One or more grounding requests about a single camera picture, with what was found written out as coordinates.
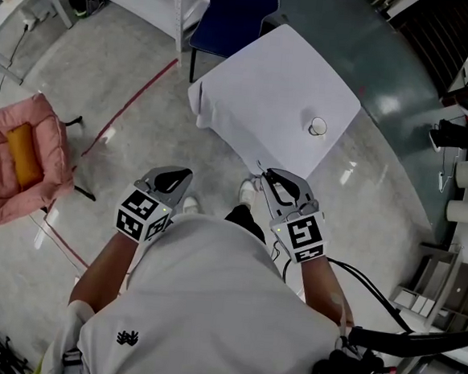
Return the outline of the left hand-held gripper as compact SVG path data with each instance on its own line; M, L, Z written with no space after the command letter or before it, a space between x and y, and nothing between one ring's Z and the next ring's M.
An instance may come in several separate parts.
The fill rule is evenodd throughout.
M139 243L162 235L190 186L188 168L155 167L130 184L117 201L116 230Z

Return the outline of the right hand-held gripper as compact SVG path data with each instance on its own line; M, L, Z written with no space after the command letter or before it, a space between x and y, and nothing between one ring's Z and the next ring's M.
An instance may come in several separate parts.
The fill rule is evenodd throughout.
M326 254L324 214L308 182L269 168L261 174L261 185L272 217L269 227L289 258L305 263Z

